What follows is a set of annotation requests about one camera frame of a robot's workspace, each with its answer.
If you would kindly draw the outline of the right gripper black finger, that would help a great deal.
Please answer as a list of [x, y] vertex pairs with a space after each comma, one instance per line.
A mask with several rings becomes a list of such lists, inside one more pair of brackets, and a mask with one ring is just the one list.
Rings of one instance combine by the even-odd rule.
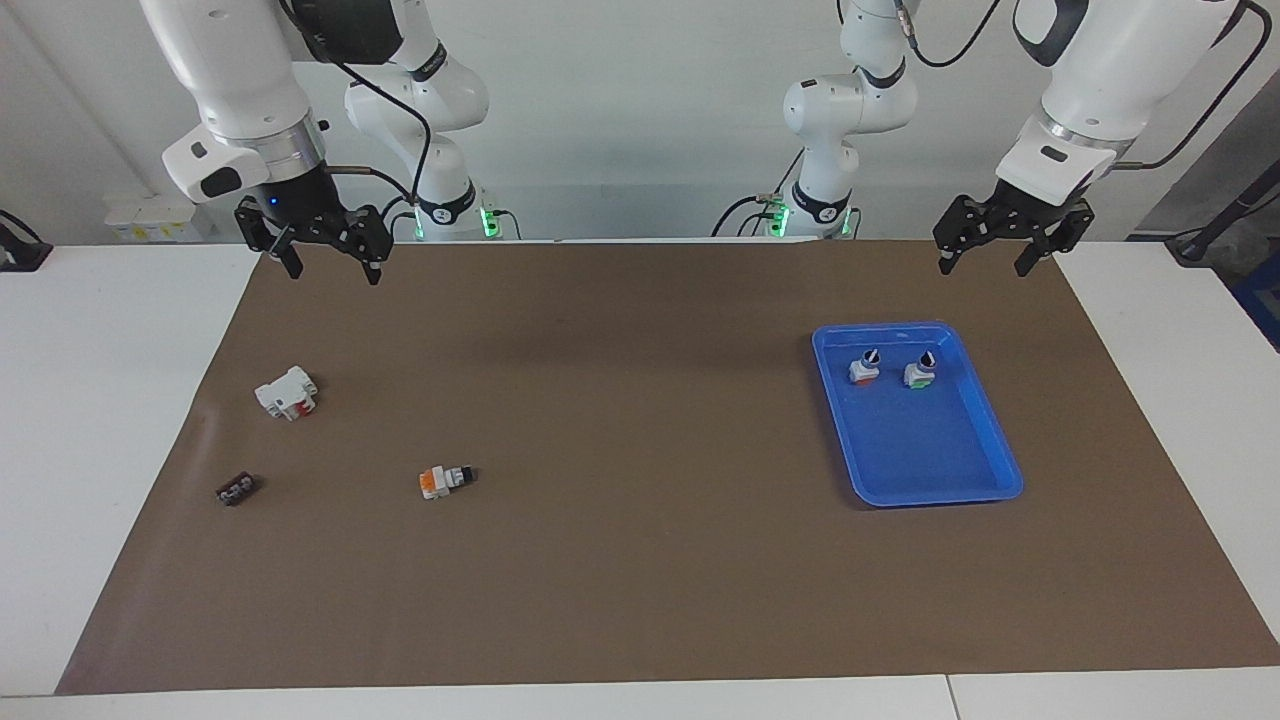
[[370, 286], [378, 286], [392, 252], [392, 234], [379, 209], [364, 205], [340, 215], [334, 247], [361, 265]]
[[278, 227], [261, 209], [256, 197], [242, 197], [236, 205], [236, 224], [244, 245], [278, 263], [287, 275], [297, 281], [305, 265], [293, 247], [294, 232]]

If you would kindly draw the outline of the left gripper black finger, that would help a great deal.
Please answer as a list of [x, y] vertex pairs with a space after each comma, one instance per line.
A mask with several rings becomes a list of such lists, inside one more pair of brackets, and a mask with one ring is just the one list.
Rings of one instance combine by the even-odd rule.
[[1014, 261], [1016, 274], [1027, 277], [1041, 260], [1056, 252], [1071, 252], [1093, 219], [1094, 213], [1088, 202], [1075, 202], [1052, 223], [1030, 222], [1027, 227], [1028, 245]]
[[934, 224], [933, 238], [940, 251], [938, 269], [950, 275], [961, 255], [998, 238], [1002, 206], [959, 195]]

